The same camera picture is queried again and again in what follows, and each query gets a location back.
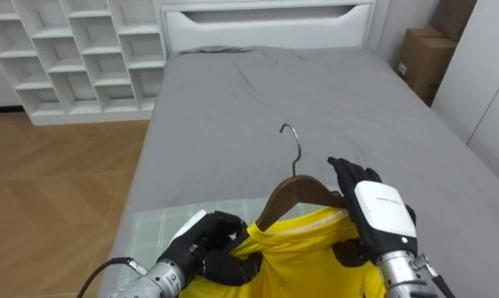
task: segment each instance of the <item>cubby shelf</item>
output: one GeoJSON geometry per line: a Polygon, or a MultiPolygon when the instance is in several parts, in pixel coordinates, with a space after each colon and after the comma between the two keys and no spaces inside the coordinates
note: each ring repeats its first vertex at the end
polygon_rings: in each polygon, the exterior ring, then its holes
{"type": "Polygon", "coordinates": [[[0,65],[36,125],[149,118],[166,54],[155,0],[0,0],[0,65]]]}

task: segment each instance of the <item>yellow garment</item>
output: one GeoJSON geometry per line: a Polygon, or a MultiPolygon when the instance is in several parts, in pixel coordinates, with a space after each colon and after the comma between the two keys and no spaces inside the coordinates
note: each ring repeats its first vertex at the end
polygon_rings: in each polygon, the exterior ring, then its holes
{"type": "Polygon", "coordinates": [[[381,277],[370,262],[358,268],[343,267],[331,245],[357,237],[344,210],[325,208],[260,231],[253,223],[249,238],[232,255],[246,257],[262,252],[260,273],[243,286],[221,286],[196,277],[181,298],[382,298],[381,277]]]}

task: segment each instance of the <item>bed frame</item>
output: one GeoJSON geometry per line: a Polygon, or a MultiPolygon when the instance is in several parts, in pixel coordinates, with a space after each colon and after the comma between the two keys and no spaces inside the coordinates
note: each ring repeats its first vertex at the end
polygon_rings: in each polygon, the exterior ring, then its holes
{"type": "Polygon", "coordinates": [[[377,50],[389,0],[291,0],[161,5],[169,54],[201,46],[377,50]]]}

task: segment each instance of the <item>robotic arm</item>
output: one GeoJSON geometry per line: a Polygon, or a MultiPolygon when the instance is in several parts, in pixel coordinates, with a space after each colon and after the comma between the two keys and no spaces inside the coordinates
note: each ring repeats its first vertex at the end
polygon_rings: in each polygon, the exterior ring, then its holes
{"type": "Polygon", "coordinates": [[[437,297],[419,274],[421,269],[429,272],[447,298],[454,298],[427,257],[418,255],[415,211],[404,204],[398,190],[383,184],[373,169],[364,170],[347,160],[333,157],[328,162],[338,175],[348,215],[359,234],[359,240],[353,246],[360,259],[368,260],[380,269],[386,298],[437,297]]]}
{"type": "Polygon", "coordinates": [[[243,285],[260,271],[262,260],[260,253],[253,253],[246,260],[228,254],[247,236],[246,228],[235,215],[220,211],[197,213],[178,231],[150,270],[129,262],[128,266],[140,277],[109,297],[174,298],[196,274],[223,285],[243,285]]]}

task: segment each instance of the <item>mattress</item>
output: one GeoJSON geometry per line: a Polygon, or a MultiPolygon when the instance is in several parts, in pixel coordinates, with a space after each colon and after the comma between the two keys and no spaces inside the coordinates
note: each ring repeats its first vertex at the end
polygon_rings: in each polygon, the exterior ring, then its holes
{"type": "MultiPolygon", "coordinates": [[[[328,156],[379,172],[417,213],[421,252],[459,297],[499,297],[499,180],[407,88],[358,49],[207,49],[166,63],[112,256],[136,212],[260,198],[297,172],[328,186],[328,156]]],[[[117,270],[100,296],[115,289],[117,270]]]]}

